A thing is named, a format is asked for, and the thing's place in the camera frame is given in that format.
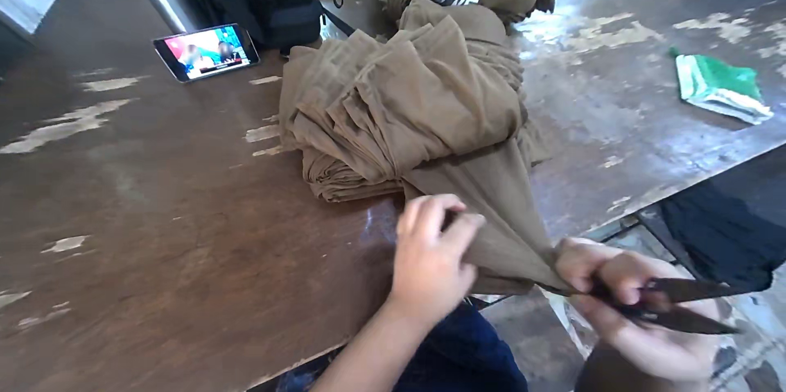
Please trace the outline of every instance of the beige nylon fabric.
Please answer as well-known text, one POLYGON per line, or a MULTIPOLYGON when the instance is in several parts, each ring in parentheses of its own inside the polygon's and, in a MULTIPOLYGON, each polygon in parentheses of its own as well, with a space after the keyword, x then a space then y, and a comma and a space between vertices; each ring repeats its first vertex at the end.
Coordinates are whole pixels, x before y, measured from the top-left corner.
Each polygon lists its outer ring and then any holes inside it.
POLYGON ((522 69, 491 42, 504 40, 502 23, 479 5, 413 0, 400 28, 387 43, 357 31, 292 49, 279 123, 284 146, 303 150, 303 178, 333 202, 403 186, 455 193, 489 221, 467 255, 477 291, 564 289, 529 188, 522 69))

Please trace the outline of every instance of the video on screen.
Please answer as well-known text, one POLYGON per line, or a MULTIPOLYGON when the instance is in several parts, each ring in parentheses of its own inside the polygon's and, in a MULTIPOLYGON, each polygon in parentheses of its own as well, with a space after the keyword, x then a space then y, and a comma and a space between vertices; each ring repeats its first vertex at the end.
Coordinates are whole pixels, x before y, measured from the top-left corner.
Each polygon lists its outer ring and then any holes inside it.
POLYGON ((169 50, 185 67, 189 79, 248 65, 235 28, 225 26, 166 39, 169 50))

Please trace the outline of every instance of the finger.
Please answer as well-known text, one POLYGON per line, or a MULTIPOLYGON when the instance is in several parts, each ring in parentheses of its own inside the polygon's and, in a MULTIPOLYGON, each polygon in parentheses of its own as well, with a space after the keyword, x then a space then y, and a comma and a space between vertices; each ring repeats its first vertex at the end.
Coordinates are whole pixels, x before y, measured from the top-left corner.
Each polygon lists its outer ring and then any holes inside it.
POLYGON ((590 292, 593 273, 622 252, 586 238, 563 238, 557 246, 556 273, 579 292, 590 292))
POLYGON ((398 217, 396 234, 398 234, 399 237, 405 236, 412 231, 412 228, 415 225, 415 220, 418 218, 420 206, 422 206, 423 203, 430 197, 430 195, 422 195, 407 202, 407 206, 404 207, 404 213, 398 217))
POLYGON ((605 342, 645 373, 664 378, 694 378, 709 371, 714 354, 711 348, 701 352, 673 344, 658 331, 636 326, 593 297, 575 295, 571 304, 605 342))
POLYGON ((634 305, 641 299, 640 289, 652 278, 683 278, 665 261, 632 252, 612 258, 601 267, 598 275, 612 288, 614 296, 626 305, 634 305))
POLYGON ((457 259, 461 259, 470 243, 478 234, 478 229, 486 223, 486 217, 480 214, 462 214, 445 230, 439 243, 447 246, 457 259))
POLYGON ((457 195, 440 194, 431 196, 420 206, 412 233, 422 238, 437 238, 439 237, 439 230, 445 221, 445 211, 461 211, 466 208, 467 206, 457 195))

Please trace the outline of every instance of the scissors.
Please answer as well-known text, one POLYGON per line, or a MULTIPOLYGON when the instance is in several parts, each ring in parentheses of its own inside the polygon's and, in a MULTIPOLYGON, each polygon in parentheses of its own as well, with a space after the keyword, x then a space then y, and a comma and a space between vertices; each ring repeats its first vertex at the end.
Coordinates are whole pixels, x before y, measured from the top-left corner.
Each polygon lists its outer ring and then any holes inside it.
POLYGON ((641 300, 638 303, 624 305, 595 274, 593 289, 589 295, 613 307, 628 319, 657 324, 673 331, 711 335, 740 333, 740 330, 733 326, 677 306, 677 303, 745 294, 747 290, 692 279, 653 278, 640 288, 640 291, 641 300))

